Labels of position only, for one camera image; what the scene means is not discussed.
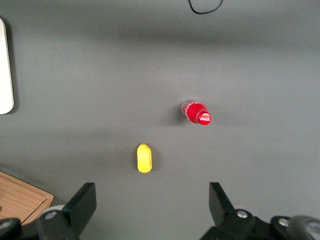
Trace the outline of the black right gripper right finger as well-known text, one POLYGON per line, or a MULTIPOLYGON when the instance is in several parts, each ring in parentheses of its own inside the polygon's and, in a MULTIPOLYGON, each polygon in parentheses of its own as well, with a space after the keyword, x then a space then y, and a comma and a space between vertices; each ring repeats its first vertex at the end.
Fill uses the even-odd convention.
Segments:
POLYGON ((235 208, 221 184, 209 184, 208 206, 214 226, 202 240, 294 240, 290 217, 274 216, 265 222, 245 209, 235 208))

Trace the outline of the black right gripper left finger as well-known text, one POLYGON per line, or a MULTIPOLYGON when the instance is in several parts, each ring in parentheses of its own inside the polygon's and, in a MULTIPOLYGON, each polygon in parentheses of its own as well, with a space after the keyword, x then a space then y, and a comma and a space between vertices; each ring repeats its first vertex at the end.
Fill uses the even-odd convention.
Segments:
POLYGON ((85 183, 62 209, 51 209, 22 225, 18 218, 0 221, 2 240, 78 240, 97 208, 96 185, 85 183))

